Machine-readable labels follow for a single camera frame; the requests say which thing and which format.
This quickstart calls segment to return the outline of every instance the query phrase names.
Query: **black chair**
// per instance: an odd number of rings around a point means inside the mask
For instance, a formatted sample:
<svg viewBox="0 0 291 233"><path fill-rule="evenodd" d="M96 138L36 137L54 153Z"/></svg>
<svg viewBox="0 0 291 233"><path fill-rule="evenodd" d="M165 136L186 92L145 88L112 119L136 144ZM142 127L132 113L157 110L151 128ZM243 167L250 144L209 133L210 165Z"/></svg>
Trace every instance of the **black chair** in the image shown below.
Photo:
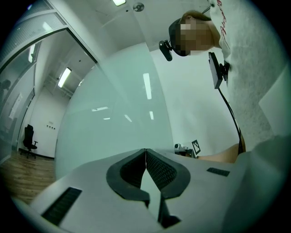
<svg viewBox="0 0 291 233"><path fill-rule="evenodd" d="M37 146L36 144L38 142L34 141L35 144L32 144L32 137L33 137L33 127L31 125L27 125L27 127L25 127L25 138L23 140L23 145L28 149L28 151L25 151L24 153L27 153L27 158L29 155L32 155L36 158L35 154L31 151L31 149L36 149Z"/></svg>

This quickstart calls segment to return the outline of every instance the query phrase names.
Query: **hair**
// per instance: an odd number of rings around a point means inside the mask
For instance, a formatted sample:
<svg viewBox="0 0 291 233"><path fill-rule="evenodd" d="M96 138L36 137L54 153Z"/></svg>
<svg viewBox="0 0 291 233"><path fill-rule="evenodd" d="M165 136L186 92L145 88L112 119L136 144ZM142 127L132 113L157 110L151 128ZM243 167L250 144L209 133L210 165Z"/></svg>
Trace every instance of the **hair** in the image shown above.
<svg viewBox="0 0 291 233"><path fill-rule="evenodd" d="M181 51L180 47L176 47L176 44L181 44L180 41L180 35L181 35L181 24L185 24L186 23L186 18L188 16L192 16L194 19L196 20L201 20L201 21L211 21L211 18L209 18L208 16L196 11L196 10L190 10L187 11L181 18L180 20L176 23L175 26L175 32L172 35L172 39L171 41L175 44L174 48L175 48L175 52L180 55L180 56L187 56L190 52L189 51Z"/></svg>

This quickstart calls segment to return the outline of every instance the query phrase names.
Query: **gray fabric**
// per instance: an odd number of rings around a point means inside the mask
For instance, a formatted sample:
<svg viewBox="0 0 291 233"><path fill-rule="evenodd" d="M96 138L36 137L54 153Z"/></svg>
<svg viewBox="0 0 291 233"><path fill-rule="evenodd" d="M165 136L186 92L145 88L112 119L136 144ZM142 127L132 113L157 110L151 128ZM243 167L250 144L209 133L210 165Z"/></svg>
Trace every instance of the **gray fabric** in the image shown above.
<svg viewBox="0 0 291 233"><path fill-rule="evenodd" d="M259 101L275 83L288 58L272 26L248 1L210 2L214 4L210 14L221 34L222 53L231 66L228 73L230 105L246 150L251 151L258 143L274 137Z"/></svg>

